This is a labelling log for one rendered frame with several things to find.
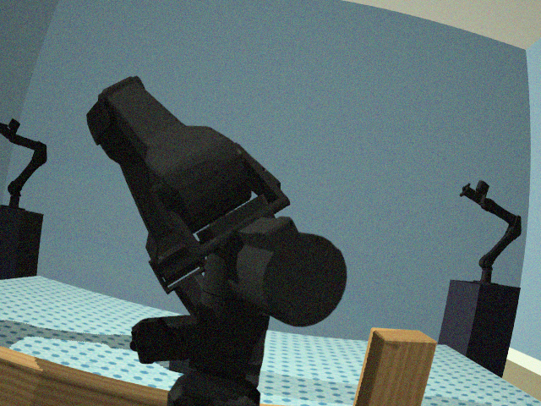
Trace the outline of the long wooden board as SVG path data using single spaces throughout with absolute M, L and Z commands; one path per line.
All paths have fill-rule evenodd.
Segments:
M 0 406 L 167 406 L 168 393 L 0 346 Z

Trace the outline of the wooden post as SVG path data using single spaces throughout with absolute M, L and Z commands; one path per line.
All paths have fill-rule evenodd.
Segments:
M 417 330 L 370 330 L 353 406 L 421 406 L 437 342 Z

